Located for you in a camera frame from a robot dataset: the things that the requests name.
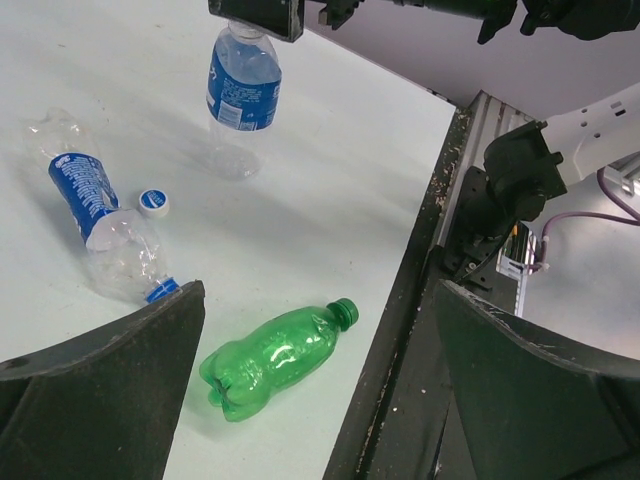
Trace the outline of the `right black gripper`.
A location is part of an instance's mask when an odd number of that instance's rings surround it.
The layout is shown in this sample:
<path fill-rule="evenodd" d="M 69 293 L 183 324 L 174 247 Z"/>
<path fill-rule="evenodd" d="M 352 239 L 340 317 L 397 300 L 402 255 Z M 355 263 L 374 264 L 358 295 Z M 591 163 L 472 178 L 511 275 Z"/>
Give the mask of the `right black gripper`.
<path fill-rule="evenodd" d="M 322 26 L 340 28 L 360 6 L 360 0 L 321 0 Z M 208 0 L 211 15 L 239 22 L 288 43 L 304 32 L 305 2 L 300 0 Z"/>

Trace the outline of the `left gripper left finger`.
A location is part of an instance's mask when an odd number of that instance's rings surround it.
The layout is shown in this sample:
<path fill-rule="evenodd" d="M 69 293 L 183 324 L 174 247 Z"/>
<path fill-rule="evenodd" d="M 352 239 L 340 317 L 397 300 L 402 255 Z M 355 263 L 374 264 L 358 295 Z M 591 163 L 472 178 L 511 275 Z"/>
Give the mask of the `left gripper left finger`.
<path fill-rule="evenodd" d="M 4 479 L 160 479 L 205 319 L 195 280 L 1 364 Z"/>

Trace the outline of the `green plastic bottle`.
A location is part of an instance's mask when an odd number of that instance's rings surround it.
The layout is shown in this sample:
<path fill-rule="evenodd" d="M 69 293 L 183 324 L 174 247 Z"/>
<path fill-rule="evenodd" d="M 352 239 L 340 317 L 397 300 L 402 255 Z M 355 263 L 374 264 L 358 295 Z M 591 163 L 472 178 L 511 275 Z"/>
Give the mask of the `green plastic bottle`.
<path fill-rule="evenodd" d="M 281 314 L 223 344 L 198 369 L 209 403 L 229 422 L 249 419 L 325 363 L 358 320 L 356 304 L 340 298 Z"/>

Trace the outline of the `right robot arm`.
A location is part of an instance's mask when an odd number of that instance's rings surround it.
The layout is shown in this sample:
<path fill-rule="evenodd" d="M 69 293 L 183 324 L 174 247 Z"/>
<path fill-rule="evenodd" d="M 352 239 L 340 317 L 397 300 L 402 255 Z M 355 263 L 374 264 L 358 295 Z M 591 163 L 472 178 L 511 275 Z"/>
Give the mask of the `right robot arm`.
<path fill-rule="evenodd" d="M 209 13 L 293 43 L 304 32 L 306 1 L 207 1 Z M 311 1 L 323 5 L 318 23 L 339 29 L 364 1 Z M 520 33 L 554 28 L 595 41 L 639 27 L 639 1 L 387 1 L 482 22 L 484 45 L 508 26 L 522 4 Z M 639 82 L 574 111 L 530 121 L 494 139 L 484 151 L 487 186 L 464 213 L 466 228 L 483 237 L 532 222 L 547 201 L 614 162 L 639 153 Z"/>

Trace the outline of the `blue label bottle white cap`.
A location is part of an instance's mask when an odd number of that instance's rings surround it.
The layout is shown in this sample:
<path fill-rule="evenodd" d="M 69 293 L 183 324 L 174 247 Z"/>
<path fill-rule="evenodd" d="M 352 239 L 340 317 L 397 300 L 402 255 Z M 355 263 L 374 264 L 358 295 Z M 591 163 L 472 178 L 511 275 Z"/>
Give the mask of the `blue label bottle white cap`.
<path fill-rule="evenodd" d="M 230 21 L 213 46 L 206 93 L 211 166 L 218 176 L 249 178 L 272 153 L 281 82 L 268 35 Z"/>

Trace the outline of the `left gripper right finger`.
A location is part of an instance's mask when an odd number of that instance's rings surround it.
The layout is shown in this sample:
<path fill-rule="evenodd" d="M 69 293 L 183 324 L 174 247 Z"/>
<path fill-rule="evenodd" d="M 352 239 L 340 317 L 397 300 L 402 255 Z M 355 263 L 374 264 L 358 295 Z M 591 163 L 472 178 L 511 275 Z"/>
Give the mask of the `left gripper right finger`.
<path fill-rule="evenodd" d="M 451 281 L 433 300 L 478 478 L 638 478 L 638 360 L 540 327 Z"/>

